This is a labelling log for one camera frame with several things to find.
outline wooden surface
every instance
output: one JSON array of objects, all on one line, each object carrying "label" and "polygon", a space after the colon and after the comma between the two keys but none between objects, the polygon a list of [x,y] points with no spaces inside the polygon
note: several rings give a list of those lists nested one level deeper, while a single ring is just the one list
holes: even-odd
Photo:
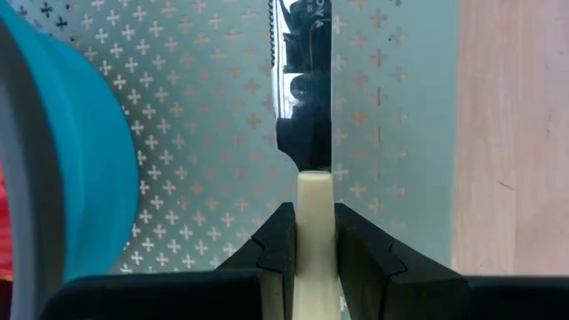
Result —
[{"label": "wooden surface", "polygon": [[453,267],[569,275],[569,1],[461,0]]}]

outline knife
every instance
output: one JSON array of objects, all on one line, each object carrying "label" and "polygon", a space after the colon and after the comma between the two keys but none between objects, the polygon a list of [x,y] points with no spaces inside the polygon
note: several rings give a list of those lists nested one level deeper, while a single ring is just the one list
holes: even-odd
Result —
[{"label": "knife", "polygon": [[332,163],[332,4],[269,0],[276,144],[300,172]]}]

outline red object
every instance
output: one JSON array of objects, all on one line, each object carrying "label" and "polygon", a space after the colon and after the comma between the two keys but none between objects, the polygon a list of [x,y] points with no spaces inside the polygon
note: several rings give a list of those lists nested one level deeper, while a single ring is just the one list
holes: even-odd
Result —
[{"label": "red object", "polygon": [[0,165],[0,279],[12,281],[12,237],[8,195],[4,184],[4,173]]}]

